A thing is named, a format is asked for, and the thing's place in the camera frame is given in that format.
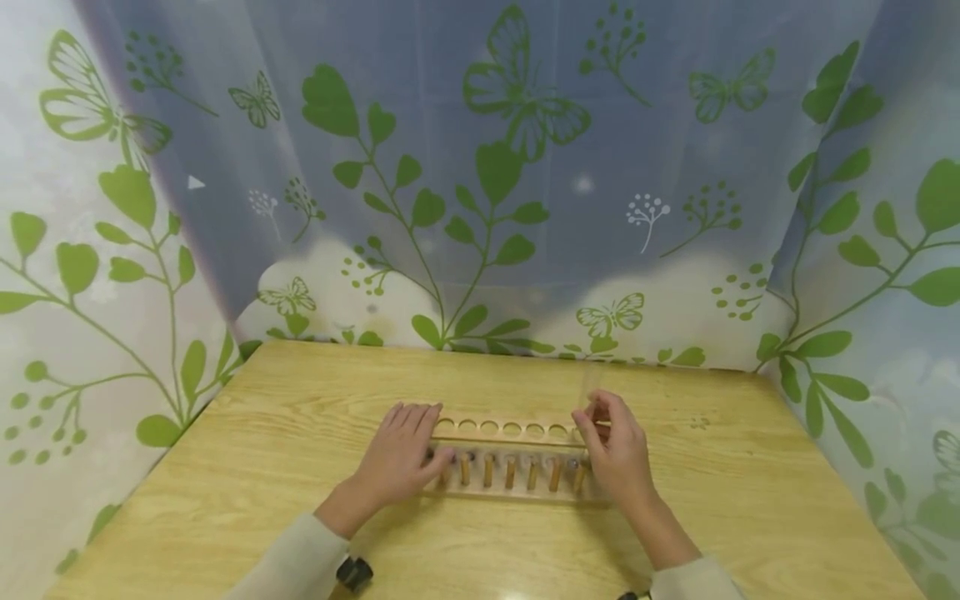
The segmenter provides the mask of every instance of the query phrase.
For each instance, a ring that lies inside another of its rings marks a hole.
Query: circular hole
[[[448,433],[453,431],[453,421],[450,419],[440,419],[433,428],[434,433]]]

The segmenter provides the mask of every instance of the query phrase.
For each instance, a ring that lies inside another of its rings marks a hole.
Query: left hand
[[[314,513],[331,531],[352,538],[380,509],[420,492],[453,460],[453,448],[438,448],[426,461],[442,404],[402,402],[387,413],[356,472]]]

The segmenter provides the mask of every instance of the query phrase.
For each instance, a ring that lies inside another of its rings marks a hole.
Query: table surface
[[[219,598],[350,475],[398,399],[565,415],[587,368],[634,409],[661,494],[751,600],[923,598],[765,379],[298,342],[260,348],[48,598]],[[376,573],[367,600],[614,600],[651,573],[615,511],[554,504],[418,498],[353,550]]]

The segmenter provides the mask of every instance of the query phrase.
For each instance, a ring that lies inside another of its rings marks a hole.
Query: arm
[[[356,472],[313,515],[297,517],[225,600],[329,596],[357,531],[381,509],[422,490],[450,463],[452,449],[442,448],[424,464],[441,408],[398,404],[390,409]]]
[[[620,509],[650,559],[657,600],[740,600],[729,575],[705,558],[654,487],[646,433],[623,398],[590,395],[573,420],[587,445],[598,483]]]

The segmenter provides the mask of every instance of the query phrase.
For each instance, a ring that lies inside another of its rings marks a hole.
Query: sleeve
[[[712,557],[654,573],[654,600],[744,600],[727,571]]]
[[[326,598],[347,551],[348,542],[316,517],[300,515],[224,600]]]

